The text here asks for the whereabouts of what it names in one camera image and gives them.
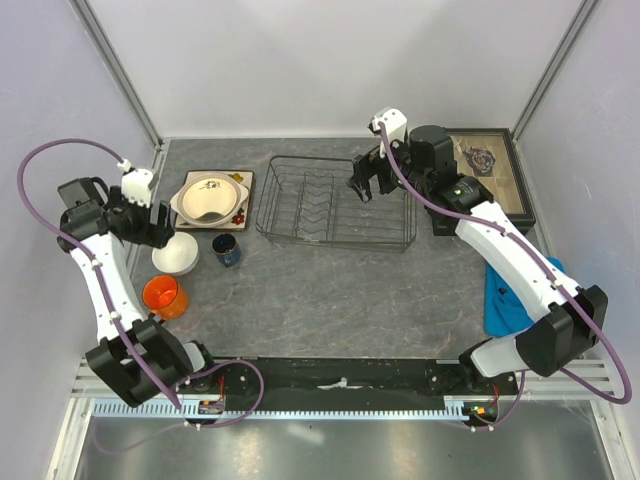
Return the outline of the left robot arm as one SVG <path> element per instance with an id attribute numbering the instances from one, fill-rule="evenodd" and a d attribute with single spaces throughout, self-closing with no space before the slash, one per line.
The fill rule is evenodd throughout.
<path id="1" fill-rule="evenodd" d="M 204 346 L 180 342 L 144 312 L 126 264 L 126 244 L 164 247 L 174 236 L 170 207 L 125 197 L 98 177 L 58 188 L 66 209 L 58 244 L 80 268 L 94 306 L 97 345 L 88 366 L 121 400 L 138 407 L 164 394 L 174 405 L 184 381 L 198 393 L 219 382 L 219 369 Z"/>

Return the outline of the cream plate blue spiral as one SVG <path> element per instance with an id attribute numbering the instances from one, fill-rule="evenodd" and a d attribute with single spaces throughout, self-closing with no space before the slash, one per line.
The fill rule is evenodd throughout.
<path id="1" fill-rule="evenodd" d="M 183 211 L 182 208 L 182 197 L 184 195 L 185 190 L 195 181 L 202 179 L 203 177 L 209 177 L 209 176 L 214 176 L 214 177 L 219 177 L 219 176 L 228 176 L 231 179 L 233 179 L 231 176 L 229 176 L 228 174 L 223 174 L 223 173 L 216 173 L 216 172 L 212 172 L 212 173 L 202 173 L 199 174 L 198 176 L 188 180 L 184 186 L 171 198 L 170 200 L 170 205 L 172 207 L 172 209 L 183 219 L 185 220 L 189 225 L 191 226 L 195 226 L 195 227 L 200 227 L 200 228 L 213 228 L 213 227 L 219 227 L 225 223 L 227 223 L 228 221 L 231 220 L 231 218 L 237 213 L 237 211 L 239 210 L 241 204 L 248 198 L 249 196 L 249 190 L 244 186 L 241 185 L 240 183 L 238 183 L 235 179 L 238 187 L 237 189 L 239 190 L 239 199 L 237 200 L 237 203 L 234 207 L 234 209 L 232 210 L 232 212 L 230 214 L 228 214 L 227 216 L 225 216 L 222 220 L 216 221 L 216 222 L 212 222 L 212 223 L 203 223 L 203 222 L 198 222 L 195 221 L 193 219 L 190 219 Z"/>

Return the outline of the square floral plate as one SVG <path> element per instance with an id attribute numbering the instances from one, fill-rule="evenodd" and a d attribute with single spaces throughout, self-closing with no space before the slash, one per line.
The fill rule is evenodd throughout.
<path id="1" fill-rule="evenodd" d="M 230 170 L 218 170 L 218 171 L 216 171 L 216 170 L 210 170 L 210 171 L 202 170 L 202 171 L 196 171 L 196 170 L 194 170 L 194 171 L 189 171 L 187 173 L 187 175 L 185 177 L 184 184 L 188 180 L 198 176 L 199 174 L 212 173 L 212 172 L 228 174 L 233 179 L 235 179 L 238 183 L 240 183 L 241 185 L 244 185 L 249 190 L 248 198 L 241 204 L 239 210 L 231 218 L 230 221 L 228 221 L 227 223 L 225 223 L 225 224 L 223 224 L 223 225 L 221 225 L 219 227 L 213 227 L 213 228 L 200 228 L 200 227 L 191 226 L 185 220 L 183 220 L 173 210 L 177 214 L 177 217 L 176 217 L 176 220 L 175 220 L 175 227 L 178 230 L 229 230 L 229 231 L 241 231 L 247 226 L 247 224 L 248 224 L 248 215 L 249 215 L 249 206 L 250 206 L 250 200 L 251 200 L 251 195 L 252 195 L 251 191 L 252 191 L 252 187 L 253 187 L 254 173 L 252 171 L 241 171 L 241 170 L 235 170 L 235 171 L 230 171 Z"/>

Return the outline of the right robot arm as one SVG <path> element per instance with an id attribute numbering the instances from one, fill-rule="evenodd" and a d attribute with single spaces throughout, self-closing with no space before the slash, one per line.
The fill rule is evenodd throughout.
<path id="1" fill-rule="evenodd" d="M 512 224 L 493 195 L 476 178 L 461 174 L 453 141 L 433 125 L 407 129 L 384 117 L 369 126 L 379 148 L 358 157 L 349 181 L 363 201 L 371 199 L 370 180 L 380 191 L 398 187 L 428 208 L 435 233 L 456 235 L 473 247 L 506 282 L 532 325 L 488 340 L 467 351 L 470 361 L 458 368 L 458 381 L 477 394 L 494 377 L 528 369 L 549 377 L 598 341 L 608 306 L 597 285 L 580 286 L 552 265 Z"/>

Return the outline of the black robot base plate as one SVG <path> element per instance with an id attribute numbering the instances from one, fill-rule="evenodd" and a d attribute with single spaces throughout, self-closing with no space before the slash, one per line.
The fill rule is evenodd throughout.
<path id="1" fill-rule="evenodd" d="M 265 391 L 258 409 L 438 408 L 446 396 L 511 396 L 513 372 L 471 378 L 459 363 L 427 359 L 256 358 Z"/>

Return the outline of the small cream plate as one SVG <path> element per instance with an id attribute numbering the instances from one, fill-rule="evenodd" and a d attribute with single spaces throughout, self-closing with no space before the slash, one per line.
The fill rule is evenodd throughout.
<path id="1" fill-rule="evenodd" d="M 198 222 L 212 223 L 230 214 L 239 199 L 238 184 L 228 176 L 203 177 L 192 183 L 182 197 L 184 213 Z"/>

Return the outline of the white ribbed bowl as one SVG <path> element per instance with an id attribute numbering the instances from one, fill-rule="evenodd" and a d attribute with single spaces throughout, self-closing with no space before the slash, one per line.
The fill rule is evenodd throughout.
<path id="1" fill-rule="evenodd" d="M 151 255 L 154 267 L 165 274 L 181 276 L 191 272 L 199 260 L 196 239 L 185 232 L 177 232 L 163 248 L 154 248 Z"/>

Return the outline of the blue mug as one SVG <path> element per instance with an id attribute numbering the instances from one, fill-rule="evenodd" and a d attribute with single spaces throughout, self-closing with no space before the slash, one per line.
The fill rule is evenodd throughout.
<path id="1" fill-rule="evenodd" d="M 235 236 L 231 233 L 217 235 L 212 241 L 212 250 L 218 261 L 225 267 L 231 268 L 241 260 L 241 249 Z"/>

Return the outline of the orange mug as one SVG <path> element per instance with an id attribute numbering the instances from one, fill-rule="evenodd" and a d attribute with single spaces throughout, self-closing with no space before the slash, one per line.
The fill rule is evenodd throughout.
<path id="1" fill-rule="evenodd" d="M 189 297 L 184 288 L 169 275 L 149 280 L 143 288 L 142 300 L 153 314 L 164 321 L 180 317 L 189 307 Z"/>

